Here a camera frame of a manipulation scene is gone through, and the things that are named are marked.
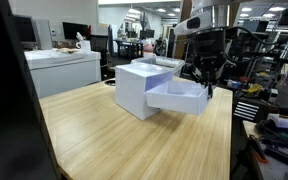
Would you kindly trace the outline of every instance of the ceiling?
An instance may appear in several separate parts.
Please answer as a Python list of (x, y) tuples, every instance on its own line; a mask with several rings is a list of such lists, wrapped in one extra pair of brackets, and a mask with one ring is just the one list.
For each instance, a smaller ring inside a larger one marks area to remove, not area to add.
[(272, 7), (283, 7), (288, 9), (288, 1), (285, 0), (285, 3), (279, 2), (279, 3), (261, 3), (261, 2), (247, 2), (243, 3), (242, 8), (247, 7), (251, 8), (252, 11), (250, 12), (241, 12), (241, 14), (248, 14), (248, 17), (240, 17), (240, 19), (249, 19), (251, 17), (262, 17), (264, 14), (274, 14), (272, 19), (276, 19), (279, 17), (282, 11), (273, 12), (269, 11)]
[[(173, 8), (180, 8), (181, 2), (180, 1), (172, 1), (172, 2), (154, 2), (154, 3), (133, 3), (132, 8), (139, 10), (139, 11), (145, 11), (150, 12), (155, 15), (161, 16), (163, 19), (169, 19), (169, 18), (178, 18), (180, 16), (180, 12), (175, 12), (172, 9)], [(131, 4), (110, 4), (110, 5), (100, 5), (104, 7), (125, 7), (129, 6), (131, 7)], [(166, 12), (159, 12), (156, 11), (156, 8), (163, 8), (166, 10)], [(167, 14), (173, 13), (175, 16), (168, 16)]]

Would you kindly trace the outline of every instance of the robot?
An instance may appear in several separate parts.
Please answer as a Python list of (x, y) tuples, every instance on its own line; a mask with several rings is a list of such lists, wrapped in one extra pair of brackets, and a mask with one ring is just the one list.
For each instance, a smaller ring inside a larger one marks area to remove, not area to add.
[(209, 98), (225, 64), (235, 65), (225, 53), (226, 42), (237, 37), (240, 28), (228, 28), (230, 4), (248, 1), (253, 0), (192, 0), (191, 18), (174, 29), (175, 35), (192, 37), (196, 56), (189, 69), (190, 75), (197, 83), (208, 87)]

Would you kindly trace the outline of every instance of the ceiling light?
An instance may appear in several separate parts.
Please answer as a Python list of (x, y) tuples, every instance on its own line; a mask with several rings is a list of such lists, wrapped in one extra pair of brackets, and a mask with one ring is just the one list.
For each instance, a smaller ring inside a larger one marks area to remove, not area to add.
[(132, 8), (130, 10), (128, 10), (128, 12), (135, 13), (135, 14), (140, 14), (141, 13), (141, 11), (138, 11), (138, 10), (132, 9)]
[(273, 16), (275, 16), (275, 14), (264, 14), (263, 15), (263, 17), (270, 17), (270, 18), (273, 17)]
[(269, 11), (276, 12), (276, 11), (284, 11), (284, 10), (285, 10), (285, 8), (283, 8), (283, 7), (273, 7), (273, 8), (270, 8)]
[(241, 14), (240, 16), (241, 17), (248, 17), (249, 15), (248, 14)]
[(250, 12), (250, 11), (252, 11), (252, 8), (242, 8), (242, 11), (243, 12)]
[(166, 12), (165, 9), (162, 9), (162, 8), (157, 8), (156, 11), (159, 11), (159, 12)]
[(135, 18), (135, 19), (139, 19), (140, 17), (137, 15), (133, 15), (133, 14), (127, 14), (127, 17), (131, 17), (131, 18)]
[(127, 20), (131, 20), (131, 21), (135, 21), (135, 19), (133, 19), (133, 18), (129, 18), (129, 17), (125, 17), (125, 19), (127, 19)]
[(180, 8), (174, 8), (173, 11), (180, 12), (181, 10), (180, 10)]

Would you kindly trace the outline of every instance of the office chair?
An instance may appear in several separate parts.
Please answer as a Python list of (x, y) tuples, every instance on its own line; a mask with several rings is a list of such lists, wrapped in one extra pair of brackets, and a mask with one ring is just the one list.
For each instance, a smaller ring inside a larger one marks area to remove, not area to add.
[(100, 36), (100, 35), (91, 35), (91, 50), (95, 52), (101, 53), (101, 67), (107, 66), (107, 40), (108, 36)]

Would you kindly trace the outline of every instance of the white box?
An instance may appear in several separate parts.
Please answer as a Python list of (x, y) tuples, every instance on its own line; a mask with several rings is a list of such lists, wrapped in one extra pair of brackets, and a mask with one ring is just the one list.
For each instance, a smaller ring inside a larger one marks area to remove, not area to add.
[(146, 92), (150, 107), (197, 115), (207, 106), (207, 96), (208, 88), (195, 82), (168, 81)]
[(160, 66), (135, 63), (115, 67), (115, 101), (141, 120), (157, 113), (148, 107), (145, 92), (172, 80), (173, 72)]
[(174, 76), (180, 77), (185, 62), (180, 59), (167, 58), (163, 56), (143, 57), (132, 60), (132, 63), (147, 63), (162, 66), (174, 72)]

